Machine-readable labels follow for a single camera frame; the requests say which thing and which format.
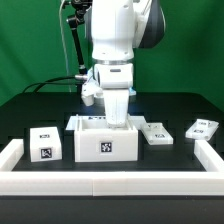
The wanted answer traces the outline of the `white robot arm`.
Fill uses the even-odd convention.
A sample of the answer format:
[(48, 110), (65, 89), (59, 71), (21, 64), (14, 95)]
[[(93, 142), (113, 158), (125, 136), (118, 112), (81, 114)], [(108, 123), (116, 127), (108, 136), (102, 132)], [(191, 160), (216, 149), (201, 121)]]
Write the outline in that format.
[(156, 46), (165, 33), (160, 0), (93, 0), (91, 38), (93, 66), (82, 87), (88, 106), (104, 101), (110, 127), (123, 127), (133, 86), (133, 50)]

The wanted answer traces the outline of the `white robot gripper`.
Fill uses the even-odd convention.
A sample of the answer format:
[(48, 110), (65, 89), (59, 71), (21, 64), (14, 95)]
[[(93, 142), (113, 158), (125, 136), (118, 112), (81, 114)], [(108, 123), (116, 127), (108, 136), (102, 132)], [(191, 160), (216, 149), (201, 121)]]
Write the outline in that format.
[(106, 121), (109, 127), (124, 127), (127, 120), (129, 90), (104, 90)]

